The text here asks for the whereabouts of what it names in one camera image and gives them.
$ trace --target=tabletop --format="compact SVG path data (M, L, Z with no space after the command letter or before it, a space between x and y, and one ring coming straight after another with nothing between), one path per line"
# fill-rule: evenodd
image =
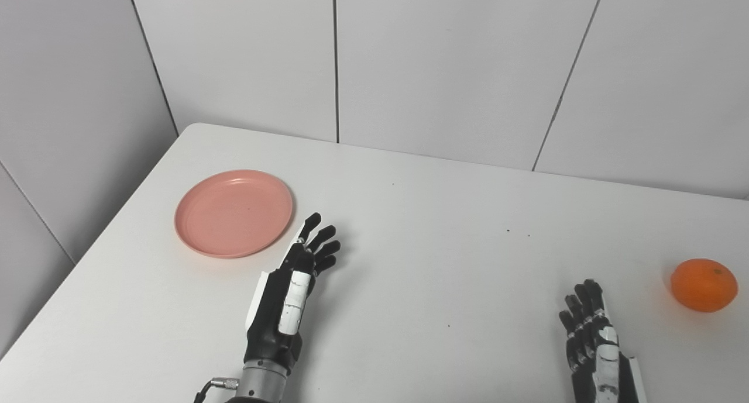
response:
M185 192L238 168L286 182L292 226L318 211L343 245L308 300L284 401L572 402L557 312L584 278L648 400L749 394L747 294L703 314L666 285L691 257L749 285L749 202L195 124L0 360L0 401L187 403L238 377L257 278L295 229L227 260L174 232Z

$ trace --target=orange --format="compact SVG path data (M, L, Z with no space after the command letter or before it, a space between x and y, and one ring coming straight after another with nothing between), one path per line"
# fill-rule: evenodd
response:
M715 312L736 297L738 283L731 270L719 262L691 259L671 274L671 293L687 308Z

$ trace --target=white wall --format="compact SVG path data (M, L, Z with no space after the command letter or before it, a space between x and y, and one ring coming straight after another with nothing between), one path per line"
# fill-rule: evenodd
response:
M0 358L73 269L0 166Z
M531 169L596 0L338 0L341 142Z
M332 0L135 0L180 130L335 141Z
M602 0L538 171L749 195L749 0Z
M5 352L176 130L131 0L0 0L0 42Z
M196 121L749 195L746 0L136 0Z

